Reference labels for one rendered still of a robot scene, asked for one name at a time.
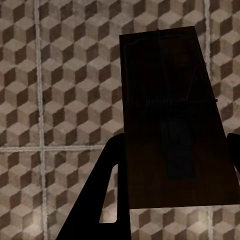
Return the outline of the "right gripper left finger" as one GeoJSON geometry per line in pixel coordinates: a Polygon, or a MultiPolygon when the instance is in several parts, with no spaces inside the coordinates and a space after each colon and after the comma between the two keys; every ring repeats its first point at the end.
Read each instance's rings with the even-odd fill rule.
{"type": "Polygon", "coordinates": [[[107,141],[56,240],[132,240],[124,133],[107,141]],[[116,164],[117,220],[99,223],[116,164]]]}

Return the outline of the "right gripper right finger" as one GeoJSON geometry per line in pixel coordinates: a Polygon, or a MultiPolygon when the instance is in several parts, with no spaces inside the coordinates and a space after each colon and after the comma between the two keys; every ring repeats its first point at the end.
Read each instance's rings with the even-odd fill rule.
{"type": "Polygon", "coordinates": [[[232,162],[240,173],[240,135],[235,133],[229,133],[226,139],[230,150],[232,162]]]}

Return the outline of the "mousetrap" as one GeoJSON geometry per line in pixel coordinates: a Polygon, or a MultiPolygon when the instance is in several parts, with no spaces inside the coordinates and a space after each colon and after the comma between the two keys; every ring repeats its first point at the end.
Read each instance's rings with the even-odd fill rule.
{"type": "Polygon", "coordinates": [[[119,35],[130,209],[240,205],[195,26],[119,35]]]}

